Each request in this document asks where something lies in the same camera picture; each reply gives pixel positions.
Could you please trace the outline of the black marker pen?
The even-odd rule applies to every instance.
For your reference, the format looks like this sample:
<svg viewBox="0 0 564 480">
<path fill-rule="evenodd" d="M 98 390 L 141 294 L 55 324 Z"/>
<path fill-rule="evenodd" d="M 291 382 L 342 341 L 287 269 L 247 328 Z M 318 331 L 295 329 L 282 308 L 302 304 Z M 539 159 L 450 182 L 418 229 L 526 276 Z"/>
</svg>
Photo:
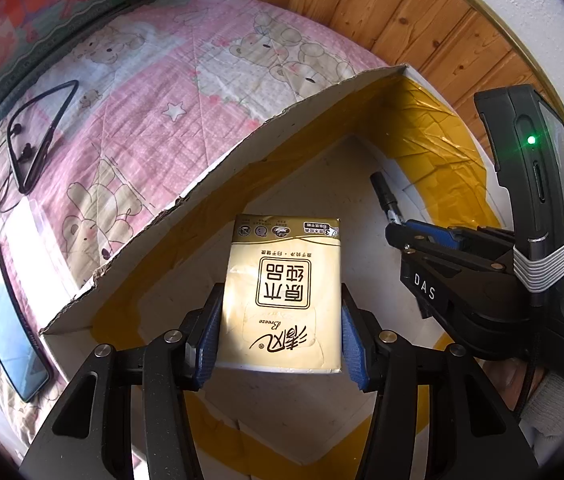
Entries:
<svg viewBox="0 0 564 480">
<path fill-rule="evenodd" d="M 376 171 L 370 176 L 371 185 L 378 199 L 379 206 L 387 217 L 389 223 L 402 224 L 403 216 L 399 208 L 398 200 L 390 190 L 382 171 Z"/>
</svg>

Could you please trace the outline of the gold tissue pack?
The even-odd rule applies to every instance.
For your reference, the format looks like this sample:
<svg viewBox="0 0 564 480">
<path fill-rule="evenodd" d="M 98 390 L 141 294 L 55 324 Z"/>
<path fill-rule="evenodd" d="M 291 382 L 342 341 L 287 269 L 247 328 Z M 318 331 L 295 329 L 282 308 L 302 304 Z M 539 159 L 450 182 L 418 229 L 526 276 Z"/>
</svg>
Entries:
<svg viewBox="0 0 564 480">
<path fill-rule="evenodd" d="M 219 366 L 265 373 L 340 372 L 339 234 L 337 218 L 235 218 Z"/>
</svg>

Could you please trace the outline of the white cardboard box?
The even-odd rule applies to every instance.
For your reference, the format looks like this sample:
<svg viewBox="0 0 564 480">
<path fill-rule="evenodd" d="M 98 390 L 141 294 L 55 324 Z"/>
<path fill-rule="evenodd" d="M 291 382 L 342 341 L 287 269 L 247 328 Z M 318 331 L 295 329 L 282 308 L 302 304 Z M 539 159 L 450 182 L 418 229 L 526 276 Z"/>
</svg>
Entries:
<svg viewBox="0 0 564 480">
<path fill-rule="evenodd" d="M 444 97 L 408 65 L 369 70 L 250 133 L 97 270 L 42 330 L 54 363 L 72 377 L 98 344 L 130 349 L 179 326 L 224 280 L 238 214 L 338 219 L 341 278 L 357 305 L 413 344 L 443 348 L 448 337 L 400 282 L 376 171 L 409 219 L 513 224 L 491 160 Z M 209 479 L 351 479 L 374 401 L 346 373 L 226 368 L 185 398 Z"/>
</svg>

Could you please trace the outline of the smartphone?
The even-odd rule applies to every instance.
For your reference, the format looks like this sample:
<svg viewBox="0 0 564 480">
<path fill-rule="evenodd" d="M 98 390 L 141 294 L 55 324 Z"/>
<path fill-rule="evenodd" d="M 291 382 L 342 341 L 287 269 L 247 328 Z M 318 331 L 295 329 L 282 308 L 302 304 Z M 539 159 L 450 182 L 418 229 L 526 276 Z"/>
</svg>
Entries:
<svg viewBox="0 0 564 480">
<path fill-rule="evenodd" d="M 0 365 L 17 395 L 30 403 L 52 379 L 43 355 L 20 308 L 0 247 Z"/>
</svg>

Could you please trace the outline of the wooden headboard panel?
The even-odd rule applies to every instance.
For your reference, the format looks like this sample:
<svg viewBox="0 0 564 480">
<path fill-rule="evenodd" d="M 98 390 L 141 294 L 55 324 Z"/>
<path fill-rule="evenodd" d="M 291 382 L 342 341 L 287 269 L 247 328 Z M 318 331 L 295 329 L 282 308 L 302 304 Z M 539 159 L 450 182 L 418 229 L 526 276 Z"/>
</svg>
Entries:
<svg viewBox="0 0 564 480">
<path fill-rule="evenodd" d="M 328 82 L 297 61 L 296 48 L 277 44 L 287 21 L 291 36 L 314 42 L 329 66 L 351 76 L 379 62 L 407 63 L 460 115 L 476 141 L 489 145 L 474 105 L 475 93 L 531 84 L 551 105 L 552 85 L 539 65 L 468 0 L 256 0 L 241 24 L 215 39 L 201 68 L 201 88 L 216 98 L 274 114 L 299 96 L 284 79 L 291 66 L 303 88 Z"/>
</svg>

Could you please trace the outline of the pink cartoon bed quilt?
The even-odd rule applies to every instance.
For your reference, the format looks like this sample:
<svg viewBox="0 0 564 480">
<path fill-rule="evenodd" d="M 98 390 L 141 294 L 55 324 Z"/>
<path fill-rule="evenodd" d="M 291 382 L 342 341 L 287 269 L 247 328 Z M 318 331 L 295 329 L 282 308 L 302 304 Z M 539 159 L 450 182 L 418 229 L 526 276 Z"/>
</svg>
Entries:
<svg viewBox="0 0 564 480">
<path fill-rule="evenodd" d="M 0 214 L 0 247 L 15 296 L 39 332 L 111 260 L 225 153 L 285 108 L 351 76 L 332 68 L 314 42 L 276 41 L 296 48 L 297 61 L 328 82 L 303 88 L 291 66 L 284 79 L 298 100 L 258 117 L 250 107 L 201 88 L 201 68 L 215 39 L 239 25 L 256 0 L 190 0 L 175 14 L 175 47 L 96 105 L 77 94 L 55 130 L 42 175 L 9 214 Z"/>
</svg>

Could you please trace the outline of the black neckband earphones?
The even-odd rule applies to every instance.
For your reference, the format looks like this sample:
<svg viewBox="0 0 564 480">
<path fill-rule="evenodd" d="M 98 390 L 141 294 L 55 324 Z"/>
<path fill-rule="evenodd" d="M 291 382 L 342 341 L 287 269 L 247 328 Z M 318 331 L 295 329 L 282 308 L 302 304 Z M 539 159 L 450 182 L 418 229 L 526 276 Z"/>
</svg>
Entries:
<svg viewBox="0 0 564 480">
<path fill-rule="evenodd" d="M 36 187 L 54 140 L 55 130 L 78 89 L 79 81 L 76 79 L 58 84 L 33 96 L 10 118 L 5 133 L 6 149 L 20 195 L 28 195 Z M 51 117 L 37 120 L 34 111 L 49 100 L 55 101 Z"/>
</svg>

